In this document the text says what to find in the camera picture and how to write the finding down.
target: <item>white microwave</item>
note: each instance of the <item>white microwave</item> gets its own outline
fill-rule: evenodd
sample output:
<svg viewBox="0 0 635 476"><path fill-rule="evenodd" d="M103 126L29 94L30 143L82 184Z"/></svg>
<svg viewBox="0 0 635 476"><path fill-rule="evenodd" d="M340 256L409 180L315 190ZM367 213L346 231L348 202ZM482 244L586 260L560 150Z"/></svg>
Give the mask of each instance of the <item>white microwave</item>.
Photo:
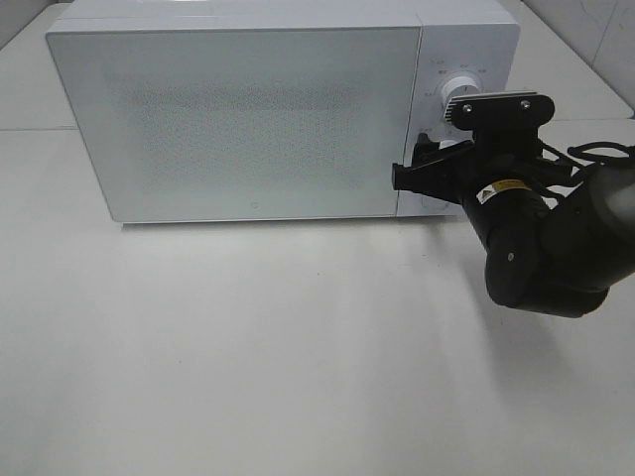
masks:
<svg viewBox="0 0 635 476"><path fill-rule="evenodd" d="M495 0L75 0L47 32L115 221L408 216L444 104L504 89Z"/></svg>

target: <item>white table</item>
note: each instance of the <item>white table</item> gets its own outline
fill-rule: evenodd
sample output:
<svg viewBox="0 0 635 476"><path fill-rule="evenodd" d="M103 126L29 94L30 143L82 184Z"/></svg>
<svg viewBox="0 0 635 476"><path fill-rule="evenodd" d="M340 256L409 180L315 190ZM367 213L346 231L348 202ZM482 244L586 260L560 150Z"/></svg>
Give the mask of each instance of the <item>white table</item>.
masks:
<svg viewBox="0 0 635 476"><path fill-rule="evenodd" d="M75 130L0 131L0 220L2 476L633 473L635 279L569 320L494 305L460 218L121 228Z"/></svg>

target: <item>cable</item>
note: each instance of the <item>cable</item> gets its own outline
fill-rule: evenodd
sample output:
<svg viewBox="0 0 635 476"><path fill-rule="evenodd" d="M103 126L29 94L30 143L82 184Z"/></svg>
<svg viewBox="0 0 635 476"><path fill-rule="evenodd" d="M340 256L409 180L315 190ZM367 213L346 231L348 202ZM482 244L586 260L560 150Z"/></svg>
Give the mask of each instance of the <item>cable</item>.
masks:
<svg viewBox="0 0 635 476"><path fill-rule="evenodd" d="M603 154L592 154L588 152L593 149L613 149L626 154L626 157L606 156ZM600 163L610 167L635 166L635 146L624 146L616 142L590 142L577 147L569 147L567 152L576 159Z"/></svg>
<svg viewBox="0 0 635 476"><path fill-rule="evenodd" d="M565 199L564 195L562 195L561 193L557 193L556 191L549 190L537 180L534 180L532 178L523 178L523 181L527 183L531 190L533 190L540 196L543 196L545 198L555 198L558 203L560 203L560 200Z"/></svg>
<svg viewBox="0 0 635 476"><path fill-rule="evenodd" d="M550 146L549 144L544 143L543 141L540 141L541 146L543 147L543 149L545 149L548 152L551 152L552 154L554 154L556 157L558 157L559 159L561 159L564 162L567 162L568 164L570 164L571 166L574 166L577 169L580 169L581 171L584 171L586 169L586 166L584 166L583 164L581 164L578 161L575 161L574 159L572 159L571 157L569 157L567 154L563 154L562 152L560 152L558 149L556 149L553 146Z"/></svg>

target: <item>white wall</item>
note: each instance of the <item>white wall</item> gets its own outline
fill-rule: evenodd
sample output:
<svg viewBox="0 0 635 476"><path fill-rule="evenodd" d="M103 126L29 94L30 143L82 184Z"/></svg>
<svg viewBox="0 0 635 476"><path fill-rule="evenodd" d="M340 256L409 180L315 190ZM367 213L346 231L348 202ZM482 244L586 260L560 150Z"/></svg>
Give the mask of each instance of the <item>white wall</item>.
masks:
<svg viewBox="0 0 635 476"><path fill-rule="evenodd" d="M0 0L0 48L55 0Z"/></svg>
<svg viewBox="0 0 635 476"><path fill-rule="evenodd" d="M635 107L635 0L525 3Z"/></svg>

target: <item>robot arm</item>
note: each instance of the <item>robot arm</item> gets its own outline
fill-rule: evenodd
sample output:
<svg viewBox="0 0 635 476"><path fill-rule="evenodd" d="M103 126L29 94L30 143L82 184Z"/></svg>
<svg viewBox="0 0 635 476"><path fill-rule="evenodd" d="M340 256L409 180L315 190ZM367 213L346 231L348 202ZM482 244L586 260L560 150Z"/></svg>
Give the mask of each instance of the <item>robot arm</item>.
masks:
<svg viewBox="0 0 635 476"><path fill-rule="evenodd" d="M592 143L562 154L538 138L554 111L536 93L457 97L445 118L473 140L439 149L420 136L412 166L393 165L393 186L463 207L487 251L496 303L580 317L635 272L635 147ZM598 148L626 157L591 152ZM553 185L575 189L564 197ZM551 209L544 197L559 203Z"/></svg>

